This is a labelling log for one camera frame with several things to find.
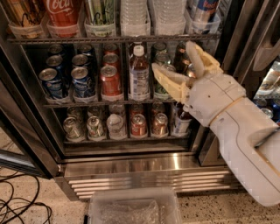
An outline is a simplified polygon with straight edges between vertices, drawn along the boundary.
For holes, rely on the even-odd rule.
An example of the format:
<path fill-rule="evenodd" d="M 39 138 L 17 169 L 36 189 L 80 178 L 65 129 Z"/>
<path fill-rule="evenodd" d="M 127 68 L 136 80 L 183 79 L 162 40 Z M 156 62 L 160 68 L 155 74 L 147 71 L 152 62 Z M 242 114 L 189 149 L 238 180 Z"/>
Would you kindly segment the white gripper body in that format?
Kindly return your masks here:
<path fill-rule="evenodd" d="M 246 96 L 246 90 L 230 75 L 206 74 L 196 80 L 186 105 L 190 114 L 204 127 L 230 104 Z"/>

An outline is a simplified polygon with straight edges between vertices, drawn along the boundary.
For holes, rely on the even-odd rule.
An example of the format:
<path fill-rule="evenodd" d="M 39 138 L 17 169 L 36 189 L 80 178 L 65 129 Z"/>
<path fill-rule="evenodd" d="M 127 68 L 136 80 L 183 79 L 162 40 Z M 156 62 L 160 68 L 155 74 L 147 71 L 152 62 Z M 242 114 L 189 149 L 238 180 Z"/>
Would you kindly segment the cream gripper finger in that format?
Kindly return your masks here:
<path fill-rule="evenodd" d="M 190 97 L 191 79 L 175 73 L 157 63 L 151 64 L 154 77 L 166 92 L 176 101 L 187 104 Z"/>
<path fill-rule="evenodd" d="M 185 49 L 193 64 L 198 79 L 202 78 L 205 74 L 223 73 L 220 63 L 196 43 L 187 41 Z"/>

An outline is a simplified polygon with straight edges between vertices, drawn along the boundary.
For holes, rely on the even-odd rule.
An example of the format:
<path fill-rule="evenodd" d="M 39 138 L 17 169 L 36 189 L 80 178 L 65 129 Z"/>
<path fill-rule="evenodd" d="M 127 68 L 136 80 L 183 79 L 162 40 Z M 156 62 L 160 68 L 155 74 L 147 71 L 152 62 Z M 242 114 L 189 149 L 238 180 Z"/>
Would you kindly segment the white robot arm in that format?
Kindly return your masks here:
<path fill-rule="evenodd" d="M 280 203 L 280 131 L 247 96 L 234 77 L 197 44 L 185 49 L 195 77 L 174 73 L 157 63 L 156 80 L 177 102 L 219 139 L 220 154 L 247 192 L 265 207 Z"/>

